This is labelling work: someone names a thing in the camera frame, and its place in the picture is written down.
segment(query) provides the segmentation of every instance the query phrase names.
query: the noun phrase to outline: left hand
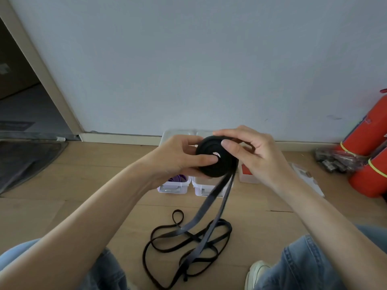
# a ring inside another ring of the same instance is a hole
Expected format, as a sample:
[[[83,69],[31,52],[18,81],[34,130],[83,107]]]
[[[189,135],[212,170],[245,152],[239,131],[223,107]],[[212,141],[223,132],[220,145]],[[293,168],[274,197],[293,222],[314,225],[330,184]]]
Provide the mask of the left hand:
[[[196,147],[203,138],[195,135],[174,135],[168,141],[138,160],[152,177],[150,188],[154,189],[169,178],[183,174],[186,176],[208,176],[197,167],[209,166],[218,161],[215,155],[195,155]]]

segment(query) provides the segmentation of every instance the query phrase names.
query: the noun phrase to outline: door frame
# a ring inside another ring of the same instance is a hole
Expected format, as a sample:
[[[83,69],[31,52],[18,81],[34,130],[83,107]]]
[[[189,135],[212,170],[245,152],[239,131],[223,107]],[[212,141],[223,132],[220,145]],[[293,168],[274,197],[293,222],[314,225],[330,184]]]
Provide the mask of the door frame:
[[[66,102],[62,92],[59,90],[59,87],[56,85],[56,82],[52,78],[46,64],[37,52],[19,17],[12,5],[9,3],[9,0],[0,0],[0,18],[3,20],[5,26],[36,73],[36,76],[39,78],[43,87],[46,89],[46,92],[54,102],[71,132],[74,135],[83,133],[84,130],[82,126],[75,117],[69,104]]]

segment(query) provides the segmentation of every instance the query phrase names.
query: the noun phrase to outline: yellow stripe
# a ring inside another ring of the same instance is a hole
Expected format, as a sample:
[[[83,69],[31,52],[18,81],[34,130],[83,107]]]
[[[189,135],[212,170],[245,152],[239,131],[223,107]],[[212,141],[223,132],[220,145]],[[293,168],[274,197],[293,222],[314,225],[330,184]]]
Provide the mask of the yellow stripe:
[[[369,158],[368,159],[368,165],[370,165],[370,167],[376,172],[376,173],[379,173],[380,175],[384,176],[387,178],[387,175],[384,174],[382,171],[378,170],[374,165],[372,165],[371,163],[371,159]]]
[[[358,155],[356,155],[355,153],[352,153],[352,152],[350,152],[349,150],[347,150],[347,149],[343,146],[342,142],[340,143],[340,146],[341,146],[341,148],[342,148],[343,150],[345,150],[347,153],[350,153],[352,156],[358,156]]]

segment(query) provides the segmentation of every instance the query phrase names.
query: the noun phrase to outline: black rubber strap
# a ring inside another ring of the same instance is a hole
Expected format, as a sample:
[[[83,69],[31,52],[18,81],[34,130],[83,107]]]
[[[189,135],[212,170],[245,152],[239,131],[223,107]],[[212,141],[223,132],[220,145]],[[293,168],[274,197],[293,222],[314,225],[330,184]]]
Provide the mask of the black rubber strap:
[[[214,137],[215,136],[210,136],[209,138],[206,138],[205,140],[207,140],[207,139],[208,140],[214,140],[213,139]],[[224,139],[224,138],[216,137],[216,141],[217,141],[216,144],[218,145],[218,149],[216,150],[216,152],[219,152],[220,149],[223,149],[220,146],[220,142],[221,142],[222,139]],[[222,156],[226,157],[226,156],[230,155],[228,153],[227,153],[228,155],[224,154],[224,151],[221,151],[222,152],[221,157]],[[231,234],[231,231],[232,231],[232,226],[226,220],[221,219],[221,215],[223,213],[223,210],[225,209],[225,205],[226,205],[228,196],[230,194],[230,190],[231,190],[232,183],[234,181],[236,169],[238,167],[238,160],[233,157],[232,161],[227,161],[227,164],[228,164],[228,167],[227,167],[227,172],[226,172],[225,176],[214,187],[214,189],[211,191],[210,195],[208,195],[206,197],[206,199],[204,200],[203,204],[201,205],[201,207],[199,208],[198,212],[196,213],[196,215],[194,216],[194,218],[191,221],[189,221],[184,226],[180,227],[180,224],[182,223],[182,221],[184,219],[184,214],[183,214],[183,212],[180,209],[177,209],[177,210],[175,210],[172,213],[172,220],[174,222],[173,225],[159,226],[159,227],[155,228],[152,231],[151,239],[146,244],[146,246],[144,248],[144,251],[143,251],[143,267],[144,267],[145,272],[147,273],[148,277],[152,280],[153,284],[158,289],[160,289],[160,290],[169,290],[169,289],[171,289],[173,287],[173,285],[177,282],[177,280],[180,278],[181,275],[183,275],[184,280],[186,281],[188,279],[188,277],[194,277],[194,276],[197,276],[197,275],[203,273],[218,258],[220,253],[223,251],[223,249],[227,245],[228,240],[230,239],[230,234]],[[199,233],[192,234],[192,233],[188,232],[188,230],[192,229],[196,224],[198,224],[200,222],[200,220],[206,214],[206,212],[208,211],[210,206],[214,203],[214,201],[216,200],[218,195],[221,193],[223,188],[227,185],[227,183],[229,183],[229,185],[228,185],[227,190],[226,190],[226,192],[225,192],[225,194],[223,196],[223,201],[222,201],[222,204],[220,206],[220,209],[219,209],[218,213],[216,214],[216,217],[207,225],[207,227],[205,229],[201,230]],[[174,215],[177,212],[182,214],[182,218],[181,218],[181,220],[179,222],[176,222],[175,218],[174,218]],[[225,234],[223,234],[222,236],[220,236],[220,237],[218,237],[218,238],[216,238],[214,240],[209,241],[212,232],[218,226],[226,226],[228,228],[228,231]],[[171,231],[171,232],[168,232],[168,233],[165,233],[165,234],[161,234],[160,236],[157,236],[157,237],[153,237],[154,233],[157,230],[159,230],[159,229],[162,229],[162,228],[174,228],[174,227],[178,227],[178,229],[176,229],[174,231]],[[178,235],[181,235],[181,234],[186,234],[187,236],[189,236],[189,238],[186,239],[185,241],[183,241],[182,243],[172,247],[172,248],[169,248],[169,249],[159,249],[154,244],[154,241],[157,240],[157,239],[175,237],[175,236],[178,236]],[[221,241],[221,240],[223,240],[225,238],[227,238],[225,245],[221,248],[221,250],[218,250],[214,246],[214,244],[216,244],[217,242],[219,242],[219,241]],[[152,276],[152,274],[150,273],[150,271],[149,271],[149,269],[148,269],[148,267],[146,265],[146,252],[147,252],[148,247],[152,244],[153,248],[156,249],[157,251],[162,252],[162,253],[169,253],[169,252],[175,251],[175,250],[177,250],[179,248],[182,248],[183,246],[187,245],[188,243],[190,243],[192,241],[196,241],[199,244],[197,245],[196,248],[187,251],[181,257],[181,259],[179,261],[179,268],[178,268],[175,276],[173,277],[171,284],[169,286],[167,286],[167,287],[163,287]],[[206,249],[206,248],[209,248],[212,251],[214,251],[215,255],[213,257],[211,257],[211,258],[200,258],[199,256],[200,256],[201,252],[204,249]],[[197,263],[197,262],[208,262],[209,264],[203,270],[201,270],[198,273],[188,274],[187,271],[188,271],[189,266],[192,263]]]

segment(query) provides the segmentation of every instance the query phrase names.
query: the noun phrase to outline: purple resistance band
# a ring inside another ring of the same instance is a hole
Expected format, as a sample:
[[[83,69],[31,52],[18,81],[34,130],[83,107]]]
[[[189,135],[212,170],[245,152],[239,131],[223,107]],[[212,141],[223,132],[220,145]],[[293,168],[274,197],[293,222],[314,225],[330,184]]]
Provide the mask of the purple resistance band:
[[[172,178],[169,178],[168,182],[187,182],[187,177],[185,175],[176,175]]]

